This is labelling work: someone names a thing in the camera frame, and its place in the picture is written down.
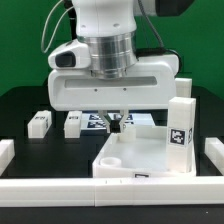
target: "cylindrical hole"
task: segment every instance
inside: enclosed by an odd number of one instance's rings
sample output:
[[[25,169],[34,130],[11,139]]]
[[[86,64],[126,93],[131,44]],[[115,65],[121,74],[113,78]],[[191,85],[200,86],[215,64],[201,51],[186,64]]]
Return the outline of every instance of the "cylindrical hole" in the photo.
[[[100,160],[100,165],[105,167],[121,167],[121,160],[115,157],[105,157]]]

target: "black cable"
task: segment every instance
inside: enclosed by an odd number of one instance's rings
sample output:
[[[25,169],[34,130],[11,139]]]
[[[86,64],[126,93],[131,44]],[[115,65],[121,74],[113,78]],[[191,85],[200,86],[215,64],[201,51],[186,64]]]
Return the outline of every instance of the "black cable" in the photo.
[[[164,54],[174,54],[178,57],[179,60],[179,69],[178,73],[181,71],[183,63],[181,56],[176,52],[175,50],[172,49],[166,49],[166,48],[142,48],[142,49],[137,49],[136,50],[136,57],[148,57],[148,56],[159,56],[159,55],[164,55]]]
[[[72,1],[71,0],[64,0],[64,7],[65,9],[69,9],[73,6]],[[68,12],[68,16],[70,19],[70,30],[71,30],[71,37],[72,40],[77,38],[77,34],[76,34],[76,11],[75,9],[72,9]]]
[[[150,29],[152,30],[153,34],[155,35],[156,39],[158,40],[158,43],[159,43],[160,48],[164,48],[163,40],[160,37],[160,35],[159,35],[158,31],[156,30],[156,28],[154,27],[154,25],[152,24],[151,20],[147,16],[146,11],[145,11],[145,8],[144,8],[143,3],[142,3],[141,0],[138,0],[138,5],[139,5],[139,8],[141,10],[142,16],[144,16],[144,18],[147,21]]]

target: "white box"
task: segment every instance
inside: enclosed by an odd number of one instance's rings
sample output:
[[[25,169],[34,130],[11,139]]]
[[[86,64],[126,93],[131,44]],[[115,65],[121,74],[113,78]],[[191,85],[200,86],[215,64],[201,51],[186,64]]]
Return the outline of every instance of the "white box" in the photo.
[[[167,169],[188,173],[192,149],[196,100],[174,97],[169,102],[167,121]]]
[[[206,138],[205,154],[224,175],[224,144],[218,138]]]
[[[130,133],[111,134],[93,162],[94,178],[192,177],[196,175],[194,149],[187,173],[168,171],[166,167],[166,127],[135,126]]]
[[[65,138],[79,138],[82,111],[70,111],[64,125]]]
[[[191,98],[192,79],[176,78],[177,97]]]
[[[15,156],[14,141],[2,140],[0,141],[0,175],[4,172],[13,157]]]
[[[44,138],[52,124],[50,111],[38,111],[28,124],[29,138]]]

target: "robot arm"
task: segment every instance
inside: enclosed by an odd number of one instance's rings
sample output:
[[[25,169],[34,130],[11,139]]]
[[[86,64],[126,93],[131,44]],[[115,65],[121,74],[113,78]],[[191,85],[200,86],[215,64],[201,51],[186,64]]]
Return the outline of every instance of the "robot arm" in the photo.
[[[144,0],[151,15],[178,15],[193,0]],[[56,110],[99,110],[110,131],[123,130],[129,110],[166,109],[176,95],[176,55],[136,58],[137,0],[72,0],[77,39],[49,56],[50,102]],[[119,123],[107,119],[119,110]]]

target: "white cube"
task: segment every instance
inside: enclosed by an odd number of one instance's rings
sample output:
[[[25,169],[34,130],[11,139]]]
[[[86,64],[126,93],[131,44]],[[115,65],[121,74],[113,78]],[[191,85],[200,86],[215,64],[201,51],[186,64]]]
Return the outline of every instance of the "white cube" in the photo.
[[[29,138],[44,138],[52,124],[50,111],[38,111],[28,124]]]
[[[177,97],[191,98],[192,79],[176,78]]]
[[[82,111],[70,111],[64,124],[65,138],[79,138]]]
[[[15,156],[14,141],[2,140],[0,141],[0,175],[7,168],[13,157]]]

